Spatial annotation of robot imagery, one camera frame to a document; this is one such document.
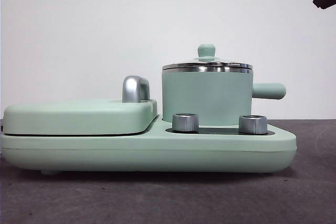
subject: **pot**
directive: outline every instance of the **pot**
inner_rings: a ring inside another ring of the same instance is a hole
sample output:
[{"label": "pot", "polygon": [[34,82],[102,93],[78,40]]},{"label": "pot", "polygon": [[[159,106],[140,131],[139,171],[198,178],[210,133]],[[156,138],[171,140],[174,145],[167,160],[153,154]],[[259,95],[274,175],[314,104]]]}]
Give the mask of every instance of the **pot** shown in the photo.
[{"label": "pot", "polygon": [[193,113],[200,125],[237,125],[241,115],[251,115],[252,98],[286,94],[280,83],[253,84],[252,66],[216,58],[214,45],[200,45],[197,51],[197,58],[162,68],[164,121]]}]

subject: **mint green appliance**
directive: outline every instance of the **mint green appliance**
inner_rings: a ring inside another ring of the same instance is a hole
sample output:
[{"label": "mint green appliance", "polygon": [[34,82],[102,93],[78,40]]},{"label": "mint green appliance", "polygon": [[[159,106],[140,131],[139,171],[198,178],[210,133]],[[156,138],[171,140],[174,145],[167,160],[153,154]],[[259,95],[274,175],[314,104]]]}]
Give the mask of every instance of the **mint green appliance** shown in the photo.
[{"label": "mint green appliance", "polygon": [[[202,51],[213,49],[199,48],[205,64],[213,56]],[[164,69],[163,116],[150,98],[149,82],[138,76],[125,78],[120,100],[10,106],[4,113],[2,154],[17,167],[46,175],[63,170],[269,173],[284,169],[296,153],[295,135],[268,125],[265,116],[250,115],[252,97],[279,99],[285,95],[284,87],[253,85],[251,66],[240,67],[245,72],[221,71],[228,66],[217,66],[215,72]],[[196,82],[188,87],[192,80]],[[203,92],[197,84],[202,84]],[[191,101],[187,93],[202,96]],[[218,110],[197,110],[204,99],[216,103]]]}]

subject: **white wall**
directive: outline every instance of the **white wall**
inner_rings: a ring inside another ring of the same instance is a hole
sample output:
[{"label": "white wall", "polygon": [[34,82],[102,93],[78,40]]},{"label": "white wall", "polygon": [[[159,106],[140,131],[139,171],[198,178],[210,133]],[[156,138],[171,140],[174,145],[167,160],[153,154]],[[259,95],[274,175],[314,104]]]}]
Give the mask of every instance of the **white wall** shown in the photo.
[{"label": "white wall", "polygon": [[120,98],[123,78],[148,78],[213,43],[217,56],[282,82],[282,101],[254,99],[271,119],[336,118],[336,6],[312,0],[2,0],[1,107]]}]

